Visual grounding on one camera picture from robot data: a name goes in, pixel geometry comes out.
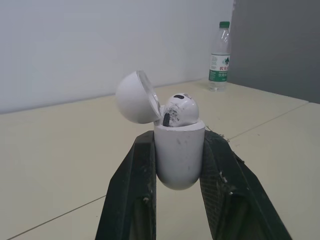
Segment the bottle label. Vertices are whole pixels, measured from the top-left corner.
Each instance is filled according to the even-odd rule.
[[[230,55],[211,54],[209,80],[226,82],[229,68]]]

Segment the table surface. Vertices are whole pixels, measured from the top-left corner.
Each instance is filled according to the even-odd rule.
[[[311,126],[320,120],[319,105],[231,83],[226,92],[210,92],[206,80],[156,89],[161,104],[181,92],[196,100],[200,118],[210,129],[231,139],[233,150],[261,179],[292,236],[304,234],[297,233],[298,224],[314,236],[313,225],[304,220],[319,225],[319,214],[310,212],[318,193],[290,199],[292,204],[287,205],[282,193],[288,192],[288,198],[299,195],[293,192],[296,186],[301,193],[310,193],[319,179],[310,175],[317,166],[320,132]],[[313,114],[299,114],[309,106]],[[152,129],[151,123],[124,119],[114,96],[0,115],[0,239],[93,240],[112,175],[135,138]],[[248,139],[259,129],[268,134]],[[284,167],[292,162],[305,169],[293,174],[298,167]],[[275,171],[269,173],[272,179],[265,165]],[[281,176],[276,175],[280,167]],[[280,177],[282,183],[276,182]],[[295,185],[288,187],[292,181]],[[302,203],[310,208],[304,209]],[[184,191],[157,182],[157,239],[211,239],[199,182]]]

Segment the white earbud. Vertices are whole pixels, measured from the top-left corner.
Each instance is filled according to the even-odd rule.
[[[162,125],[184,127],[195,124],[199,118],[199,108],[195,100],[186,93],[178,93],[169,98],[164,106]]]

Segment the bottle cap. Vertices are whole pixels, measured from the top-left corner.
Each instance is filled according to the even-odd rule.
[[[228,29],[230,27],[229,21],[221,21],[219,24],[220,29]]]

